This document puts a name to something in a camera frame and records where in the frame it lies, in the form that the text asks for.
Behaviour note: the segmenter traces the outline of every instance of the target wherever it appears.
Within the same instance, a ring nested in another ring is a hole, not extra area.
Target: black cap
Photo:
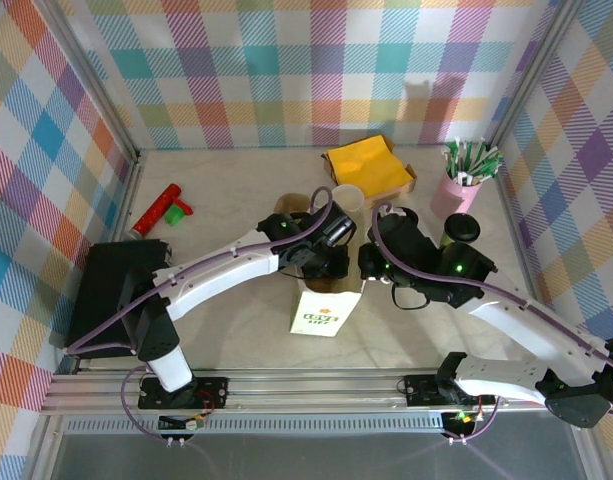
[[[455,242],[471,243],[479,238],[479,223],[467,213],[453,213],[444,222],[444,232]]]

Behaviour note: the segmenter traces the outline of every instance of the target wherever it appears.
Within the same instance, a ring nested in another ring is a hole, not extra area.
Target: pink pencil holder
[[[453,213],[467,213],[481,186],[480,183],[474,187],[462,187],[444,172],[430,202],[430,209],[442,220]]]

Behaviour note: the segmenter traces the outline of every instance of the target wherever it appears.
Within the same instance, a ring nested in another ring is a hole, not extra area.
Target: colorful plaid backdrop
[[[613,0],[586,2],[503,150],[545,301],[613,337]]]
[[[548,4],[60,3],[145,148],[336,145],[373,130],[398,144],[481,136]]]
[[[0,2],[0,478],[18,478],[128,162],[31,0]]]

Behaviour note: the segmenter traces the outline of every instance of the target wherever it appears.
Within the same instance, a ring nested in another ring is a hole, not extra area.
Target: marble surface
[[[241,149],[154,151],[146,158],[133,205],[139,216],[171,182],[195,214],[170,227],[160,221],[149,234],[173,249],[181,263],[236,240],[272,213],[286,192],[310,195],[319,185],[333,187],[324,172],[321,149]],[[395,154],[415,169],[415,190],[394,202],[414,209],[423,232],[438,242],[442,222],[430,212],[430,199],[443,162],[437,147],[402,147]],[[511,234],[495,184],[486,182],[470,213],[482,234],[475,247],[525,288]],[[450,351],[495,359],[529,354],[482,320],[431,304],[418,312],[398,310],[390,287],[369,282],[355,311],[336,337],[289,333],[296,281],[275,273],[238,285],[204,302],[175,325],[193,368],[242,367],[436,367]],[[401,304],[423,298],[400,290]],[[91,367],[128,367],[136,359],[100,359]]]

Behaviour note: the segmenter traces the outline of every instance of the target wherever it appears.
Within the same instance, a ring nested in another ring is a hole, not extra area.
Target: yellow napkin
[[[381,135],[329,150],[328,158],[337,183],[359,187],[366,198],[411,181],[402,162],[391,153]]]

